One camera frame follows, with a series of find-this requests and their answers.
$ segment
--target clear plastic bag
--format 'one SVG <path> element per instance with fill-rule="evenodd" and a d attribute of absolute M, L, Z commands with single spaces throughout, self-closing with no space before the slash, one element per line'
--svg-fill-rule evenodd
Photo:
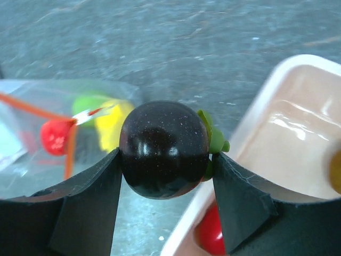
<path fill-rule="evenodd" d="M 0 80 L 0 100 L 0 197 L 12 198 L 55 185 L 118 147 L 142 95 L 121 82 Z M 89 113 L 94 118 L 84 119 Z M 68 122 L 61 140 L 58 125 Z"/>

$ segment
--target marble surface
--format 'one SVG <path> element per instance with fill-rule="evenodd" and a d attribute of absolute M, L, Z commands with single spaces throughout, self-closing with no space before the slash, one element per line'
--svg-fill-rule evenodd
<path fill-rule="evenodd" d="M 102 78 L 212 113 L 229 137 L 271 69 L 341 62 L 337 0 L 1 0 L 7 78 Z M 112 255 L 156 256 L 193 192 L 151 201 L 125 183 Z"/>

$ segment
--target stone tabletop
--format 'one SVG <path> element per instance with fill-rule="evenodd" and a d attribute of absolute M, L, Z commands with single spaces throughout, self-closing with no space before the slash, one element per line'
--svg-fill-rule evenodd
<path fill-rule="evenodd" d="M 100 78 L 204 108 L 229 137 L 281 60 L 341 62 L 338 0 L 1 0 L 6 78 Z M 157 256 L 193 193 L 121 190 L 112 255 Z"/>

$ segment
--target red toy fruit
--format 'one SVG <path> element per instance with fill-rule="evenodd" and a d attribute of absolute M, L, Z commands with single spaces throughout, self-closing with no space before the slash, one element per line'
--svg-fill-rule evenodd
<path fill-rule="evenodd" d="M 201 223 L 197 226 L 196 238 L 199 246 L 211 255 L 226 255 L 218 206 L 216 203 L 207 210 Z"/>
<path fill-rule="evenodd" d="M 40 140 L 44 149 L 53 156 L 63 156 L 67 153 L 67 143 L 73 120 L 50 120 L 43 124 L 40 130 Z"/>

